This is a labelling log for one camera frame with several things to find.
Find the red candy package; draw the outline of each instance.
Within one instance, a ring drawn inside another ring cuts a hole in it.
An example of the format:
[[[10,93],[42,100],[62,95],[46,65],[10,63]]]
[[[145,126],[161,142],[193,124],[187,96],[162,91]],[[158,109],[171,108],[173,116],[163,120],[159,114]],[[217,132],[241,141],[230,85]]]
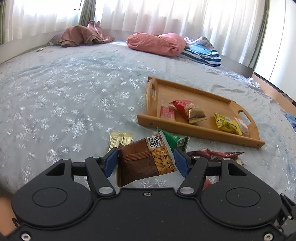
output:
[[[212,185],[211,181],[209,179],[206,179],[202,190],[205,190],[207,187],[211,185]]]
[[[162,105],[160,109],[160,118],[175,121],[175,109],[174,107]]]
[[[175,100],[170,104],[173,104],[190,124],[208,119],[204,112],[190,100]]]
[[[223,158],[235,159],[237,156],[243,154],[244,152],[215,152],[209,149],[203,149],[198,151],[190,151],[186,154],[190,157],[192,156],[202,156],[208,160],[222,160]]]

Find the blue gripper pad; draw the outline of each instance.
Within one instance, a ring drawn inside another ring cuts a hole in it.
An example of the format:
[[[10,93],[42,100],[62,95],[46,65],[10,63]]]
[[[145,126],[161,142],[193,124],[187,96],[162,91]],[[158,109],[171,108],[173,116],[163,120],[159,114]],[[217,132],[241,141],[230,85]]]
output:
[[[108,155],[110,156],[107,158],[105,168],[103,169],[103,172],[106,177],[110,177],[118,161],[118,149],[117,148],[115,150],[111,149],[109,152],[106,154],[106,156]]]
[[[187,177],[190,169],[187,166],[187,160],[181,155],[177,149],[174,150],[175,164],[183,177]]]

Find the qr code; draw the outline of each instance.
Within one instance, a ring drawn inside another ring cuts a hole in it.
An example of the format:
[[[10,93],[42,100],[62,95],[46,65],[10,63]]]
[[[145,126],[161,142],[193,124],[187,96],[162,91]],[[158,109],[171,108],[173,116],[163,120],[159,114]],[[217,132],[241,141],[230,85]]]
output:
[[[147,137],[150,148],[162,146],[158,136]]]

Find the tray handle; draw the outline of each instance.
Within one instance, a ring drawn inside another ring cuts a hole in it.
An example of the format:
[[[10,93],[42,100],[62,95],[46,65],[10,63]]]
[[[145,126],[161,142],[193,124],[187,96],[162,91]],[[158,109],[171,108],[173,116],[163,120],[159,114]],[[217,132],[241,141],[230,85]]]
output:
[[[249,128],[250,133],[252,133],[252,138],[256,138],[256,139],[260,140],[256,123],[253,120],[253,118],[250,116],[250,114],[243,107],[241,107],[240,105],[238,105],[235,102],[231,102],[231,108],[233,109],[234,113],[237,113],[238,115],[240,112],[243,112],[246,115],[246,117],[251,122],[250,124],[248,124],[248,128]]]
[[[146,113],[157,116],[158,83],[155,78],[151,78],[146,89]]]

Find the blue cloth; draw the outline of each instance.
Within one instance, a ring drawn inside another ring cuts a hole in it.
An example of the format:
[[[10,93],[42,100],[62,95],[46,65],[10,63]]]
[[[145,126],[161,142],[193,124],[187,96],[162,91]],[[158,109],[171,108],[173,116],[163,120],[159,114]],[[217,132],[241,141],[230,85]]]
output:
[[[296,116],[294,116],[290,113],[285,113],[284,116],[288,119],[288,121],[292,125],[294,131],[296,132]]]
[[[179,57],[210,66],[221,65],[221,57],[219,53],[205,36],[202,36],[197,40],[186,37],[184,40],[187,44],[181,54],[178,55]]]
[[[179,56],[210,66],[221,65],[221,57],[216,50],[209,50],[199,44],[187,44]]]

